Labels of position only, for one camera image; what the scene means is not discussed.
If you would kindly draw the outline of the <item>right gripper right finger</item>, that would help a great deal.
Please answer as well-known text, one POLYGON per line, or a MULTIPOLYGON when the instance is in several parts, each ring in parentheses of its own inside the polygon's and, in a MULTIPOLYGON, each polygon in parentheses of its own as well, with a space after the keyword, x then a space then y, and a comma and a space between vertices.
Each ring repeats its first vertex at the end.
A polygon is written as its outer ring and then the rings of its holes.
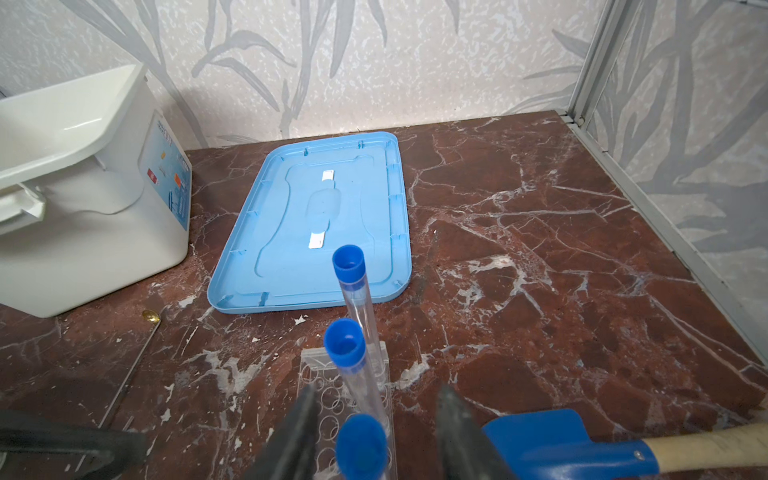
POLYGON ((445 479, 515 479, 463 397, 443 384, 436 415, 439 458, 445 479))

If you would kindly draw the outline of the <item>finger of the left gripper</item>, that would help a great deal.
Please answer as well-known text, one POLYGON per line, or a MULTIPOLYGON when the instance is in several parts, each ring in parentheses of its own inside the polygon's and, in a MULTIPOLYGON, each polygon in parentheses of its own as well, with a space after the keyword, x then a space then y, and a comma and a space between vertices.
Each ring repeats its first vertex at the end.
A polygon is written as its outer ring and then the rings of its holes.
POLYGON ((145 462, 146 436, 50 422, 14 410, 1 411, 1 451, 18 454, 85 455, 100 458, 100 467, 81 479, 115 479, 145 462))

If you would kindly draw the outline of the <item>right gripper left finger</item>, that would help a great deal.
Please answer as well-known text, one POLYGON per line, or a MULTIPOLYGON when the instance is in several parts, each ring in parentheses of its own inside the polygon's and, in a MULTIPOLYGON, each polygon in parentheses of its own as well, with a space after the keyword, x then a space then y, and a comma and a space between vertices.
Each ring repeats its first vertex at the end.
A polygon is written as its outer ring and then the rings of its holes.
POLYGON ((263 445, 243 479, 312 479, 320 405, 314 385, 305 386, 263 445))

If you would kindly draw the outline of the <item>blue capped test tube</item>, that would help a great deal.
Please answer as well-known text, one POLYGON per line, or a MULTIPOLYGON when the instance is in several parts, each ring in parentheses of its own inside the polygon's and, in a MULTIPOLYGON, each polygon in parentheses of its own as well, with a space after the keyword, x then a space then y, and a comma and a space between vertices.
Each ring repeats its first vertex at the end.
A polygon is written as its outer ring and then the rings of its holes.
POLYGON ((350 416, 335 446, 336 463, 345 479, 382 479, 388 466, 388 442, 382 425, 372 416, 350 416))
POLYGON ((376 381, 379 385, 384 385, 387 382, 386 365, 380 345, 363 251, 356 245, 343 245, 334 252, 332 265, 349 317, 356 320, 362 328, 368 362, 376 381))
POLYGON ((341 375, 360 413, 372 416, 384 433, 391 433, 389 417, 384 409, 381 390, 367 359, 367 346, 360 325, 342 318, 326 329, 324 348, 341 375))

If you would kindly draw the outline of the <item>clear test tube rack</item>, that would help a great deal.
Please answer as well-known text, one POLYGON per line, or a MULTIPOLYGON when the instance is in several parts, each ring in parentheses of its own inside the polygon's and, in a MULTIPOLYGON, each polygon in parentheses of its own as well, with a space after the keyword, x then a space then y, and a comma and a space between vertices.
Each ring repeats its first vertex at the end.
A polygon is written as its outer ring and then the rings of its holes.
MULTIPOLYGON (((386 343, 380 341, 380 347, 385 365, 385 379, 389 381, 390 369, 386 343)), ((316 403, 319 405, 313 479, 344 479, 336 463, 336 440, 346 420, 362 412, 344 385, 336 366, 322 347, 303 349, 301 352, 297 394, 300 394, 306 385, 314 385, 317 392, 316 403)), ((387 434, 388 467, 381 479, 398 479, 392 401, 394 386, 391 382, 385 383, 384 386, 385 390, 381 398, 392 432, 387 434)))

